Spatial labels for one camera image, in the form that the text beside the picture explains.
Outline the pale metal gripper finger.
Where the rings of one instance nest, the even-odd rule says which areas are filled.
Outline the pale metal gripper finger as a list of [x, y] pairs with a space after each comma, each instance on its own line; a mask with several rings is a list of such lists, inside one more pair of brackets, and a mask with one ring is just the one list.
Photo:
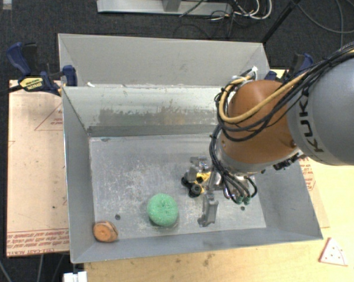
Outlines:
[[203, 196], [202, 215], [198, 218], [200, 227], [207, 227], [214, 224], [217, 216], [219, 201], [215, 199], [213, 193], [205, 193]]
[[198, 173], [208, 172], [208, 158], [205, 156], [190, 157], [190, 167], [187, 170], [187, 181], [192, 183], [196, 180]]

